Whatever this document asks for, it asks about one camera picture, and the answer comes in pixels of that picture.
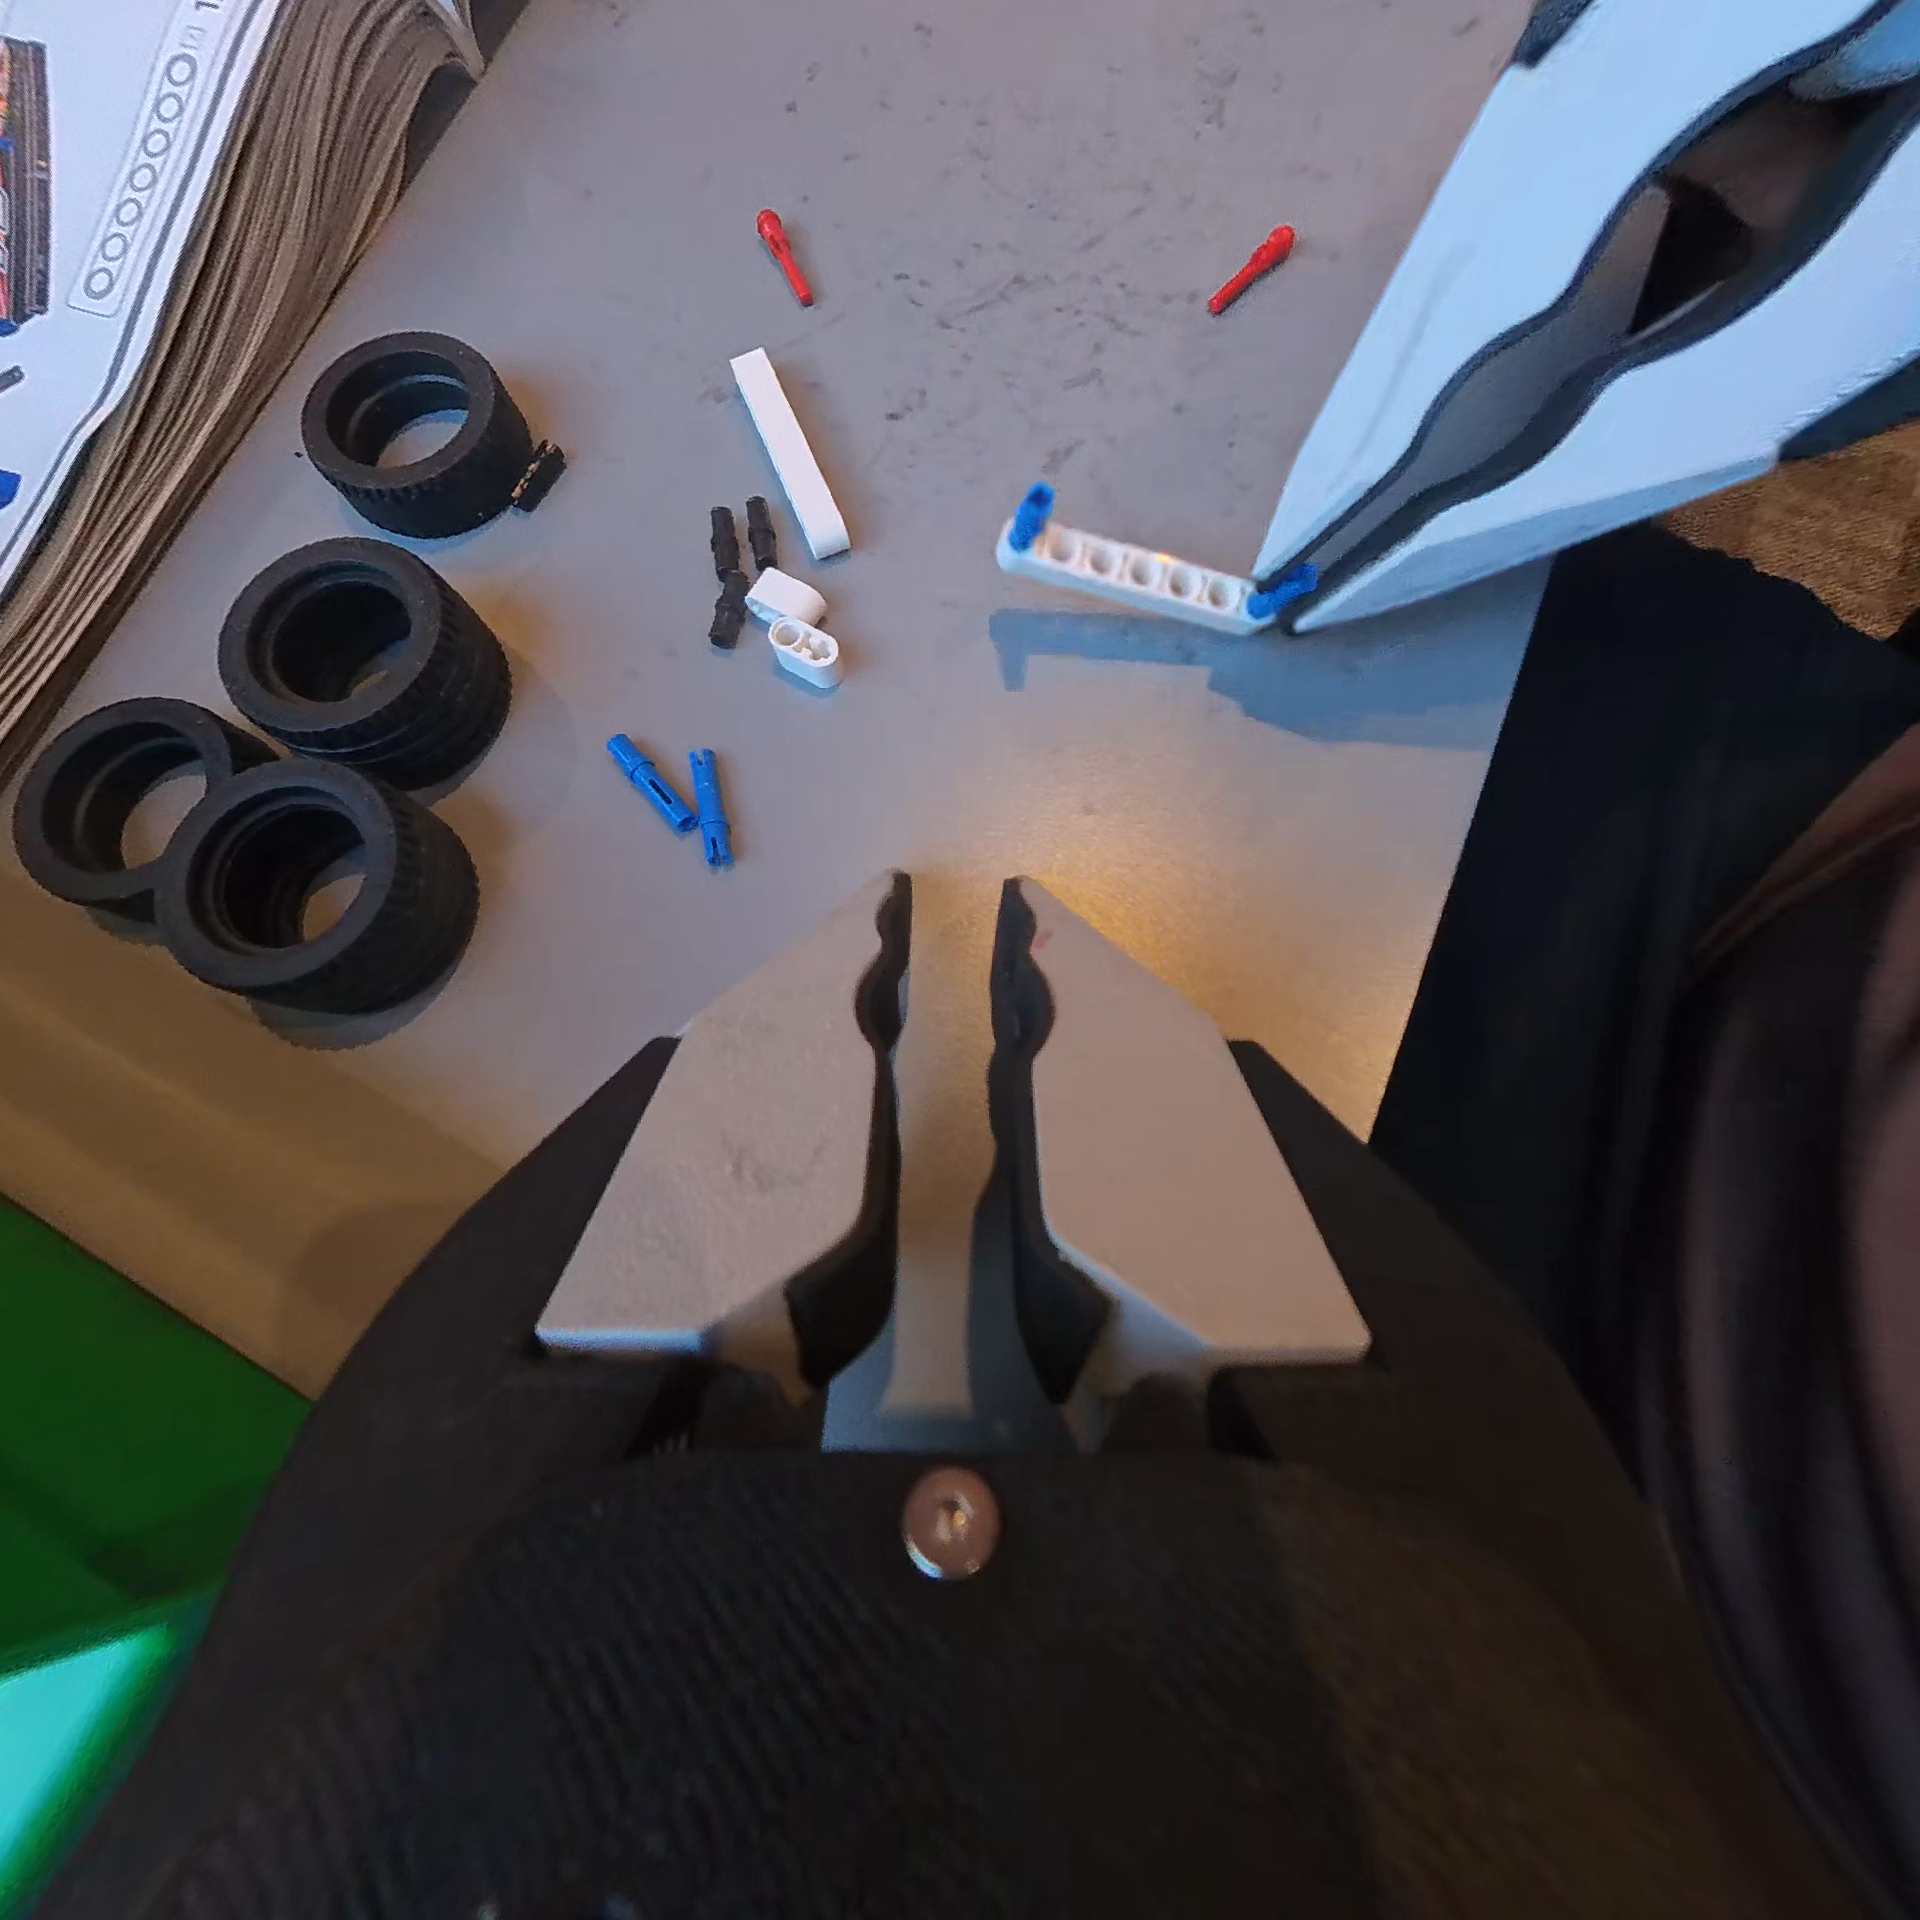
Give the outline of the person's dark clothing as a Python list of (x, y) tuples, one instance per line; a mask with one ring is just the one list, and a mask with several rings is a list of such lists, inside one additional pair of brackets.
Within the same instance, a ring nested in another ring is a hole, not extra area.
[(1375, 1117), (1916, 1915), (1916, 650), (1659, 523), (1549, 569)]

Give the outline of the green plastic bin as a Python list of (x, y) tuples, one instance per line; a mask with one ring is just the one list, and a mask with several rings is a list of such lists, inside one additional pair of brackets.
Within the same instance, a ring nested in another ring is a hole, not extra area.
[(3, 1912), (128, 1774), (308, 1402), (3, 1205)]

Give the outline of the white toy beam with holes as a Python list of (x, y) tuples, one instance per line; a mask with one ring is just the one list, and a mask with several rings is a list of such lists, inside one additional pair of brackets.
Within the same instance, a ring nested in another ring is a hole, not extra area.
[(1004, 544), (1006, 526), (999, 533), (994, 557), (999, 569), (1018, 578), (1080, 592), (1141, 615), (1180, 618), (1227, 637), (1247, 637), (1279, 622), (1275, 617), (1258, 626), (1244, 613), (1246, 598), (1258, 584), (1216, 566), (1108, 534), (1093, 534), (1053, 518), (1031, 550), (1013, 552)]

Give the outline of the toy car instruction booklet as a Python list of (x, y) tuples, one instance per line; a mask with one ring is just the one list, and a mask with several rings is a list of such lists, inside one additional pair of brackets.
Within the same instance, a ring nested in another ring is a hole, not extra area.
[(519, 11), (3, 3), (4, 776)]

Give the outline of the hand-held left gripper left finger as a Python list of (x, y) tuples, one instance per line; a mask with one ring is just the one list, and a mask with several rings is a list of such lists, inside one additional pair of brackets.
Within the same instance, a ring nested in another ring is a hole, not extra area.
[(828, 1387), (896, 1296), (915, 888), (885, 870), (692, 1017), (535, 1331)]

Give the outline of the thin white toy beam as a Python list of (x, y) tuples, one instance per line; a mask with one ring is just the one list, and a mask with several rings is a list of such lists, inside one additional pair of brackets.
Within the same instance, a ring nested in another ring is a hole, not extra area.
[(759, 443), (782, 485), (789, 510), (816, 560), (837, 560), (852, 545), (826, 469), (808, 443), (799, 415), (784, 390), (782, 376), (765, 349), (750, 349), (730, 361), (739, 395), (754, 423)]

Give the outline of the black toy tire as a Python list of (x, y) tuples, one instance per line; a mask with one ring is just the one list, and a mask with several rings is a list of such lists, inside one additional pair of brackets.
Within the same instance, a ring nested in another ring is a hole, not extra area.
[(475, 928), (464, 838), (394, 783), (326, 759), (214, 782), (152, 887), (160, 938), (204, 985), (323, 1017), (370, 1017), (453, 968)]
[(115, 928), (152, 928), (166, 845), (128, 851), (128, 826), (160, 786), (197, 776), (208, 795), (279, 761), (275, 745), (220, 712), (134, 697), (83, 715), (31, 761), (13, 806), (13, 847), (48, 895)]
[[(459, 413), (459, 430), (408, 464), (384, 449), (419, 421)], [(302, 409), (304, 457), (375, 527), (411, 539), (462, 537), (502, 513), (538, 466), (538, 439), (488, 358), (442, 331), (411, 328), (349, 346)]]
[(399, 789), (472, 765), (511, 706), (492, 626), (416, 552), (370, 537), (299, 545), (220, 630), (231, 704), (287, 752)]

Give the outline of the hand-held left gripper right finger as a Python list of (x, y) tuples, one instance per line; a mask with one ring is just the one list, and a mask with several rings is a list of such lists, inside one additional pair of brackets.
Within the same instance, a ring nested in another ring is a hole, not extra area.
[(1014, 1320), (1052, 1405), (1355, 1365), (1355, 1298), (1210, 1015), (1031, 878), (990, 967)]

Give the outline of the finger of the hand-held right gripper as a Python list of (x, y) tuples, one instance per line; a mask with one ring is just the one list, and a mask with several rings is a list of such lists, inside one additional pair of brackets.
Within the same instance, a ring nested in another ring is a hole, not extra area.
[[(1834, 115), (1807, 111), (1794, 127), (1815, 136), (1815, 160), (1838, 136)], [(1320, 570), (1317, 592), (1283, 613), (1283, 630), (1410, 608), (1771, 471), (1549, 469), (1527, 464), (1519, 443), (1574, 363), (1667, 318), (1733, 270), (1754, 234), (1709, 182), (1645, 185), (1546, 323), (1517, 321), (1474, 346), (1420, 400), (1388, 461), (1351, 443), (1326, 479), (1333, 503), (1309, 507), (1309, 457), (1336, 457), (1334, 430), (1359, 427), (1366, 403), (1386, 406), (1386, 378), (1407, 375), (1415, 346), (1435, 337), (1442, 293), (1454, 281), (1470, 293), (1494, 286), (1494, 271), (1471, 266), (1456, 245), (1430, 289), (1413, 294), (1405, 255), (1287, 478), (1283, 570), (1302, 560)]]
[[(1541, 157), (1541, 151), (1515, 151), (1511, 135), (1511, 85), (1515, 78), (1511, 55), (1402, 255), (1402, 259), (1405, 255), (1415, 258), (1407, 273), (1415, 297), (1430, 289), (1434, 281), (1437, 281), (1442, 258), (1456, 245), (1464, 247), (1471, 266), (1494, 271), (1494, 286), (1490, 293), (1470, 293), (1464, 281), (1456, 279), (1442, 293), (1442, 318), (1435, 337), (1415, 346), (1407, 375), (1390, 375), (1386, 378), (1386, 406), (1366, 403), (1359, 427), (1336, 427), (1334, 457), (1309, 457), (1309, 466), (1314, 469), (1311, 491), (1306, 495), (1309, 507), (1327, 507), (1333, 503), (1333, 488), (1326, 479), (1330, 471), (1341, 469), (1341, 454), (1351, 443), (1358, 443), (1358, 449), (1372, 454), (1379, 464), (1388, 461), (1391, 447), (1403, 443), (1418, 415), (1420, 400), (1430, 398), (1474, 346), (1492, 333), (1506, 331), (1555, 303), (1555, 293), (1546, 289), (1542, 273), (1549, 242), (1541, 237), (1541, 230), (1547, 226), (1546, 214), (1552, 192), (1549, 187), (1517, 182), (1522, 161)], [(1812, 154), (1815, 136), (1810, 133), (1791, 133), (1788, 154), (1776, 161), (1763, 160), (1760, 142), (1749, 135), (1725, 160), (1683, 160), (1680, 177), (1714, 185), (1730, 201), (1735, 214), (1744, 218), (1744, 214), (1755, 213), (1764, 226), (1771, 226), (1784, 213), (1789, 192), (1812, 170)], [(1395, 282), (1399, 266), (1391, 271), (1381, 298)], [(1255, 562), (1255, 579), (1260, 584), (1283, 574), (1283, 495), (1287, 485), (1288, 479), (1284, 482)]]

